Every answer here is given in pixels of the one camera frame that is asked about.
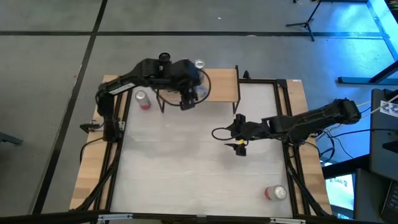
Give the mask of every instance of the soda can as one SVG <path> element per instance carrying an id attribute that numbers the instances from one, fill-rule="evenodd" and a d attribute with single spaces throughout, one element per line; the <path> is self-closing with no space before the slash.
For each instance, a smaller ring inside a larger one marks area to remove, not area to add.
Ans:
<path id="1" fill-rule="evenodd" d="M 265 195 L 271 201 L 284 200 L 287 196 L 287 191 L 282 185 L 274 185 L 266 188 Z"/>
<path id="2" fill-rule="evenodd" d="M 148 110 L 150 108 L 150 100 L 146 92 L 142 90 L 137 91 L 136 100 L 141 109 Z"/>

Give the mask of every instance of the wooden table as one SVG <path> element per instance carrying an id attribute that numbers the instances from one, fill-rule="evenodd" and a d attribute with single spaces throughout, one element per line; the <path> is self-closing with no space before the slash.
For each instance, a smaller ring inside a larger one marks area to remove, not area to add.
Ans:
<path id="1" fill-rule="evenodd" d="M 115 79 L 116 77 L 116 75 L 105 75 L 103 81 L 108 82 L 112 79 Z M 293 115 L 308 111 L 301 80 L 287 80 L 287 86 Z M 282 88 L 279 88 L 279 93 L 282 103 L 282 111 L 283 114 L 286 114 Z M 126 103 L 127 97 L 126 95 L 127 93 L 123 94 L 122 97 L 122 109 L 119 112 L 120 117 L 123 115 L 123 108 Z M 100 118 L 100 116 L 95 110 L 93 119 L 98 118 Z M 92 141 L 94 139 L 100 138 L 102 134 L 102 132 L 89 133 L 87 141 Z M 309 138 L 307 141 L 315 144 L 315 140 L 312 138 Z M 104 160 L 105 147 L 106 142 L 104 141 L 98 141 L 86 147 L 85 153 L 83 155 L 83 161 L 81 163 L 78 177 L 76 180 L 75 191 L 72 196 L 70 208 L 76 208 L 77 206 L 79 206 L 98 183 L 101 173 L 101 166 Z M 315 200 L 322 206 L 322 208 L 326 212 L 331 214 L 329 199 L 326 192 L 325 180 L 323 179 L 323 173 L 319 162 L 317 149 L 307 144 L 303 145 L 300 147 L 300 155 L 303 174 L 305 177 L 305 184 L 307 188 L 309 189 Z M 108 184 L 104 188 L 99 208 L 105 208 L 107 192 Z M 300 214 L 303 214 L 301 193 L 297 186 L 295 186 L 295 193 L 297 198 L 298 211 Z"/>

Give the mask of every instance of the tripod stand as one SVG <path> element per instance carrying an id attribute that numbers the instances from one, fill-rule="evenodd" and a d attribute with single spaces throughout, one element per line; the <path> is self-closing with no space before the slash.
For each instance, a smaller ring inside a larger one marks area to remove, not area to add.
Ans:
<path id="1" fill-rule="evenodd" d="M 312 17 L 313 17 L 313 15 L 315 14 L 315 12 L 317 11 L 317 9 L 318 9 L 319 5 L 321 4 L 321 2 L 322 2 L 322 0 L 319 0 L 319 1 L 318 1 L 317 6 L 316 6 L 315 9 L 312 11 L 311 16 L 308 18 L 307 21 L 305 21 L 305 22 L 299 22 L 299 23 L 296 23 L 296 24 L 286 24 L 286 26 L 287 26 L 287 27 L 291 27 L 291 26 L 300 26 L 300 27 L 306 28 L 306 30 L 308 30 L 309 33 L 310 33 L 311 40 L 312 40 L 312 41 L 315 41 L 315 39 L 313 38 L 313 34 L 312 34 L 311 27 L 310 27 L 310 22 L 313 20 Z"/>

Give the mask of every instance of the white board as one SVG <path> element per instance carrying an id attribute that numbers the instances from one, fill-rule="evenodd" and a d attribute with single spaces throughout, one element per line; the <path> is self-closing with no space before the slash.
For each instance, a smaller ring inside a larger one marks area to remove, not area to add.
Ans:
<path id="1" fill-rule="evenodd" d="M 132 99 L 126 123 L 111 211 L 246 217 L 292 217 L 290 197 L 270 202 L 266 187 L 287 178 L 282 145 L 277 140 L 251 141 L 247 156 L 212 138 L 211 130 L 234 119 L 232 103 L 204 102 L 180 111 L 166 105 L 141 110 Z M 277 115 L 274 88 L 241 84 L 238 113 L 246 121 Z M 221 138 L 226 133 L 217 133 Z"/>

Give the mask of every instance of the gray floor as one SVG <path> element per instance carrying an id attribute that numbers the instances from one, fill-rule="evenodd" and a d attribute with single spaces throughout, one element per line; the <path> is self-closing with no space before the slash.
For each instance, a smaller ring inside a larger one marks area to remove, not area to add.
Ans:
<path id="1" fill-rule="evenodd" d="M 382 0 L 372 0 L 381 20 Z M 92 30 L 100 0 L 0 0 L 2 30 Z M 283 1 L 176 1 L 109 0 L 100 30 L 268 31 L 297 32 L 284 24 L 303 22 L 315 6 Z M 315 15 L 317 32 L 378 32 L 365 4 L 321 4 Z M 389 32 L 393 43 L 398 42 Z M 0 144 L 0 216 L 29 211 L 68 97 L 86 49 L 88 37 L 0 37 L 0 131 L 25 140 L 15 147 Z M 79 124 L 89 121 L 94 94 L 103 75 L 130 71 L 146 57 L 169 52 L 174 60 L 203 59 L 208 68 L 249 70 L 256 78 L 303 80 L 310 109 L 347 97 L 357 103 L 370 100 L 372 88 L 394 86 L 337 85 L 339 76 L 371 77 L 394 59 L 380 39 L 318 37 L 97 37 L 52 181 L 44 212 L 68 210 L 78 172 L 78 154 L 86 141 Z M 369 120 L 336 131 L 364 129 Z M 369 152 L 369 133 L 342 136 L 354 157 Z M 320 149 L 329 146 L 324 139 Z M 335 161 L 349 157 L 337 147 Z"/>

